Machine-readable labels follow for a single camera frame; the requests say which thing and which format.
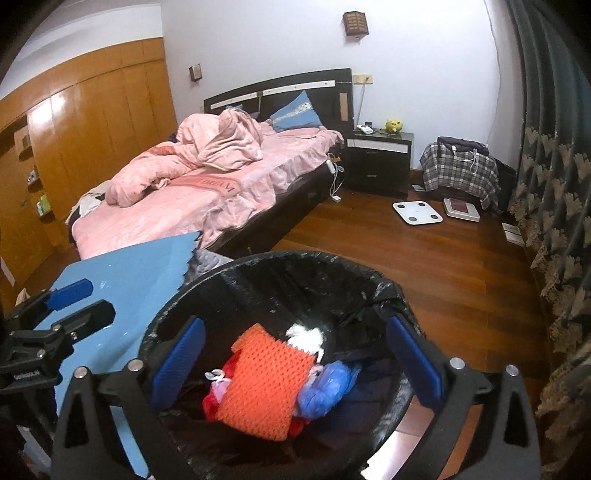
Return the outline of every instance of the dark curtain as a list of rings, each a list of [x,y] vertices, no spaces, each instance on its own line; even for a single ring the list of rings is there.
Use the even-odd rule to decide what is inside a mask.
[[[543,273],[552,305],[554,350],[566,361],[552,373],[537,414],[549,415],[554,461],[548,478],[580,453],[591,417],[591,84],[572,36],[542,0],[507,0],[522,51],[525,124],[510,211]]]

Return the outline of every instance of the orange mesh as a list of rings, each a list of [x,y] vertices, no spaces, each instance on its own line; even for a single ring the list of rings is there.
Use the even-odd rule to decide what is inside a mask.
[[[216,418],[249,435],[285,440],[314,356],[275,340],[258,323],[232,345],[237,351],[236,372]]]

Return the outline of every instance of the blue mat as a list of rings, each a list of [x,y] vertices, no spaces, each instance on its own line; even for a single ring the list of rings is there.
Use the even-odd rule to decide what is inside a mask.
[[[182,286],[200,235],[194,232],[146,242],[66,267],[52,288],[87,278],[93,283],[94,292],[74,305],[52,312],[37,329],[48,329],[52,323],[103,299],[113,304],[115,320],[75,344],[74,355],[62,363],[64,381],[55,388],[58,410],[76,367],[84,365],[100,374],[121,370],[137,357],[148,324]],[[135,473],[147,476],[148,468],[121,409],[113,408],[113,416]]]

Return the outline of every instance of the yellow plush toy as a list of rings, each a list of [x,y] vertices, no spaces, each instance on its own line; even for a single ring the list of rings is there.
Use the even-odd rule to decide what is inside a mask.
[[[402,122],[400,120],[386,120],[386,126],[383,128],[386,133],[396,134],[402,130]]]

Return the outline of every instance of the black nightstand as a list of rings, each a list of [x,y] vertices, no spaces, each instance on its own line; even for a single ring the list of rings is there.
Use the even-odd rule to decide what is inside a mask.
[[[354,132],[343,156],[345,186],[358,192],[407,198],[414,134]]]

